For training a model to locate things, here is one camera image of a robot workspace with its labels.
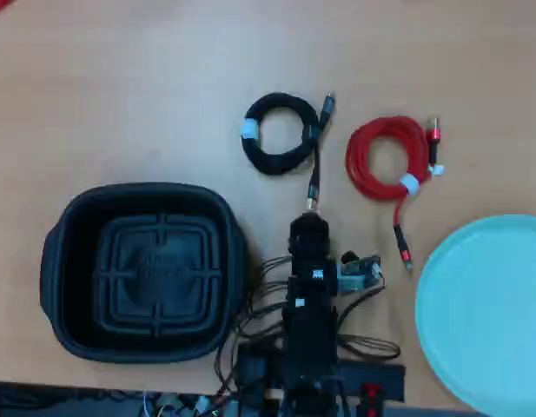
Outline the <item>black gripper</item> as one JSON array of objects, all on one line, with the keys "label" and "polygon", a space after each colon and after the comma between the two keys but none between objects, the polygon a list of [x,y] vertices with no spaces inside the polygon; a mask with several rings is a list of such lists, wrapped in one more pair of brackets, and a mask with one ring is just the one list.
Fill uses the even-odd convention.
[{"label": "black gripper", "polygon": [[[308,232],[308,227],[317,237],[301,236]],[[321,297],[329,300],[337,295],[336,261],[330,255],[328,238],[328,222],[319,215],[299,215],[291,221],[288,292],[292,298]]]}]

